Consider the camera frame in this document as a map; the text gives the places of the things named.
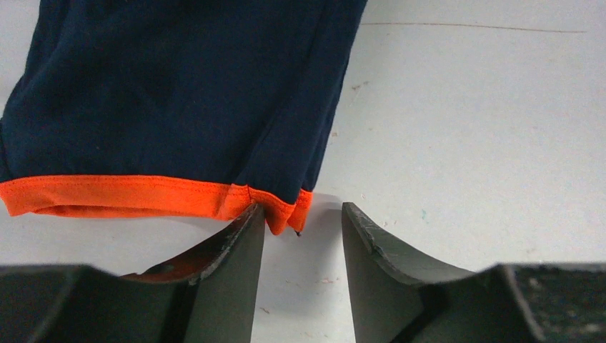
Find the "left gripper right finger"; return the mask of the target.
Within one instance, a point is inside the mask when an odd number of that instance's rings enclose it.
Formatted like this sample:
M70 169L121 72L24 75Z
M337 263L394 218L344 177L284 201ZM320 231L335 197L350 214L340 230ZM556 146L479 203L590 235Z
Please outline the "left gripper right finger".
M471 272L387 232L351 202L342 236L357 342L603 342L603 263Z

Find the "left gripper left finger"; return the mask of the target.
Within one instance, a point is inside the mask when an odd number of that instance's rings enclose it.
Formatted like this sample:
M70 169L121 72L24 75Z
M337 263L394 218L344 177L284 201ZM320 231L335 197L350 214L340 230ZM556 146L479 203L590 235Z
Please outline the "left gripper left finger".
M249 342L264 246L254 204L141 274L88 265L1 268L3 342Z

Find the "navy orange underwear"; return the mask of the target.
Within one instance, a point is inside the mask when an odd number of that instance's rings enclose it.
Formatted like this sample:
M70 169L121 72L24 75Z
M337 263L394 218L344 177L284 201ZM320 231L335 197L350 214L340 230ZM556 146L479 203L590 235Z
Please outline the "navy orange underwear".
M1 117L12 216L304 229L365 1L42 1Z

